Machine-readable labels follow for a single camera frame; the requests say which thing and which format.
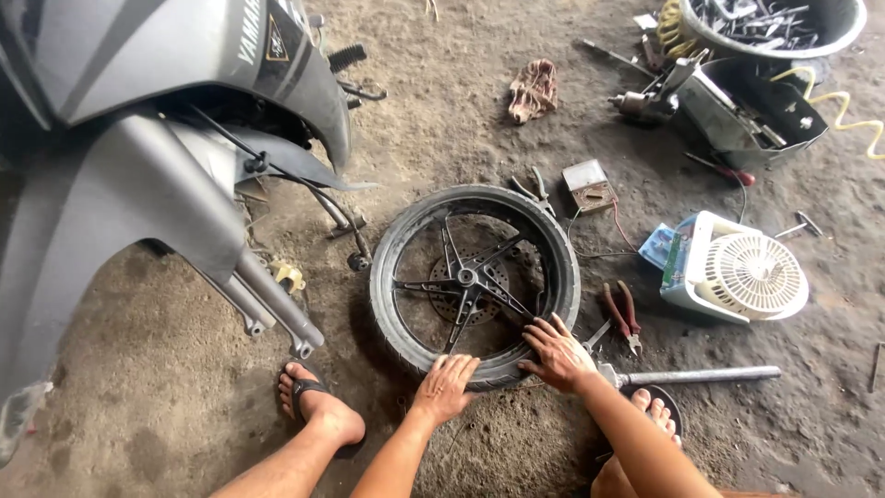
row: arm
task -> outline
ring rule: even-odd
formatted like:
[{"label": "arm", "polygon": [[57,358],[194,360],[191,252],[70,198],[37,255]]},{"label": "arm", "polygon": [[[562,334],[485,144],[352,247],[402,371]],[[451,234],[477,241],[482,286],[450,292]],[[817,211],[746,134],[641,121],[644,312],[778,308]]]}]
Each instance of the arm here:
[{"label": "arm", "polygon": [[521,362],[559,391],[576,393],[612,443],[615,455],[639,498],[721,498],[695,465],[644,413],[620,395],[596,370],[583,346],[558,316],[554,328],[535,318],[523,333],[541,357],[541,365]]},{"label": "arm", "polygon": [[440,356],[415,394],[412,408],[357,483],[351,498],[396,498],[412,483],[434,429],[457,416],[473,398],[464,388],[480,364],[466,354]]}]

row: red wire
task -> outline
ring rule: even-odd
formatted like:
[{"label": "red wire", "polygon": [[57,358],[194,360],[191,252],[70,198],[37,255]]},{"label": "red wire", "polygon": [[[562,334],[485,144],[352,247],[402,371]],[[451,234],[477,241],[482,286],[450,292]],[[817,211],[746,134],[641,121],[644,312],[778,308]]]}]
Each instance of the red wire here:
[{"label": "red wire", "polygon": [[630,249],[632,249],[634,253],[638,253],[638,251],[636,251],[636,248],[633,247],[632,244],[630,244],[629,240],[627,240],[627,235],[624,233],[624,229],[620,227],[620,222],[618,221],[618,201],[612,199],[612,204],[614,204],[614,224],[618,225],[618,231],[620,232],[620,235],[624,238],[624,242],[626,242],[627,245],[630,246]]}]

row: foot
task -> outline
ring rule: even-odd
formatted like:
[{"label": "foot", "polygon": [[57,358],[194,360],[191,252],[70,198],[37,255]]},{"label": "foot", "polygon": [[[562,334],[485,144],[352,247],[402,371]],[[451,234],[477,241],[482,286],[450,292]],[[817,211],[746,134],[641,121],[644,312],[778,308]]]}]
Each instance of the foot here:
[{"label": "foot", "polygon": [[[282,410],[295,418],[292,408],[292,385],[297,379],[318,381],[301,363],[288,363],[286,372],[280,375],[280,399]],[[308,425],[319,424],[323,433],[337,438],[341,446],[360,442],[366,435],[366,423],[359,413],[350,409],[332,394],[305,391],[298,398],[298,409]]]},{"label": "foot", "polygon": [[[663,400],[651,399],[651,394],[645,389],[638,389],[630,398],[633,406],[643,413],[648,410],[651,420],[661,428],[677,447],[682,447],[682,439],[676,435],[676,423],[670,419],[670,409],[664,407]],[[590,496],[611,496],[615,498],[634,498],[636,492],[630,486],[627,474],[620,466],[620,461],[615,455],[603,465],[599,475],[590,486]]]}]

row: concrete floor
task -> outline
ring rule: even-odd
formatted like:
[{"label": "concrete floor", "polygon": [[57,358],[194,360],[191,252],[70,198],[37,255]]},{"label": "concrete floor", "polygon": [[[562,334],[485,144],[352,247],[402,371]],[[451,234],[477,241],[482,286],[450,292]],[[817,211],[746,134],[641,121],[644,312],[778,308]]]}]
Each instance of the concrete floor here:
[{"label": "concrete floor", "polygon": [[[529,165],[552,184],[563,167],[591,158],[611,177],[621,224],[635,244],[659,222],[673,225],[700,209],[735,217],[740,192],[684,159],[685,145],[672,130],[629,127],[605,103],[641,89],[643,77],[574,43],[586,36],[631,53],[638,36],[630,17],[657,2],[439,5],[438,24],[414,0],[308,5],[327,15],[335,46],[358,39],[372,49],[350,76],[390,90],[388,100],[353,113],[349,178],[383,187],[339,196],[370,219],[373,241],[430,191],[503,185]],[[848,121],[885,108],[885,71],[876,63],[885,57],[885,13],[877,3],[869,7],[857,41],[865,51],[833,57],[830,80],[815,90],[848,90]],[[508,84],[540,57],[557,64],[560,108],[515,128],[504,118]],[[828,119],[835,113],[834,105],[820,109]],[[832,237],[803,234],[786,243],[812,285],[796,317],[750,327],[698,320],[660,299],[660,273],[638,259],[582,261],[579,333],[603,322],[593,299],[603,281],[620,278],[634,289],[646,355],[637,362],[607,341],[601,355],[622,370],[783,368],[775,381],[672,389],[688,420],[685,451],[716,486],[811,498],[885,496],[885,393],[867,391],[873,346],[885,339],[885,174],[880,162],[861,155],[869,136],[830,131],[799,159],[753,172],[758,184],[746,224],[773,234],[792,226],[802,209]],[[328,221],[306,191],[269,184],[271,214],[256,226],[256,238],[303,269],[308,284],[299,299],[327,337],[312,359],[366,419],[362,453],[332,463],[315,493],[345,496],[395,429],[396,397],[409,396],[413,383],[369,326],[366,275],[344,263],[352,242],[322,237]],[[611,214],[581,218],[573,239],[585,253],[624,247]],[[181,258],[124,251],[84,296],[59,352],[56,389],[38,413],[37,433],[0,471],[0,496],[210,493],[296,431],[274,396],[287,350],[281,331],[247,338],[235,311]],[[437,431],[414,494],[560,495],[592,479],[603,452],[575,399],[545,387],[489,393]]]}]

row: fan grille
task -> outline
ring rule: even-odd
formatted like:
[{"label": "fan grille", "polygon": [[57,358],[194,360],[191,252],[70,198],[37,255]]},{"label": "fan grille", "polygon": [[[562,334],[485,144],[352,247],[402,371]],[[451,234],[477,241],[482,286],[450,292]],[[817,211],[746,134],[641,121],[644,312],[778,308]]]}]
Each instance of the fan grille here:
[{"label": "fan grille", "polygon": [[773,238],[754,233],[714,240],[705,275],[706,281],[697,286],[701,297],[751,319],[778,315],[803,285],[793,254]]}]

